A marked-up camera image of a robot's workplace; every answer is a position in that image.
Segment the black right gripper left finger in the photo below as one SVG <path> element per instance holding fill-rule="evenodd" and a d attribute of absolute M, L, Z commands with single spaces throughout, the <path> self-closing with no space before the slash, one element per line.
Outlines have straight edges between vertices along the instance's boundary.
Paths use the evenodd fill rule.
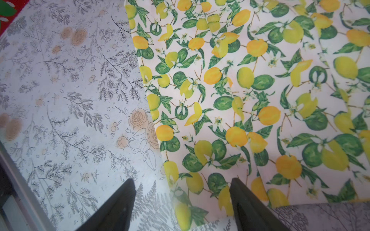
<path fill-rule="evenodd" d="M 135 197 L 135 182 L 128 179 L 78 230 L 129 230 Z"/>

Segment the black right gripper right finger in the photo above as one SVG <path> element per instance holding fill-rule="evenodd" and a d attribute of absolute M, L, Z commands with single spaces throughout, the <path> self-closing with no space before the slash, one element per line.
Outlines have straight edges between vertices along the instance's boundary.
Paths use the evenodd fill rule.
<path fill-rule="evenodd" d="M 239 231 L 288 230 L 240 179 L 232 179 L 230 195 Z"/>

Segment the lemon print skirt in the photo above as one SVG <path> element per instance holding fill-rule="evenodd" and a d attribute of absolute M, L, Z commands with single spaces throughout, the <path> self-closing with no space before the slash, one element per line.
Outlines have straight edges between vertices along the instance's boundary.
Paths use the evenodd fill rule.
<path fill-rule="evenodd" d="M 289 230 L 369 230 L 369 1 L 125 9 L 181 231 L 235 221 L 233 178 Z"/>

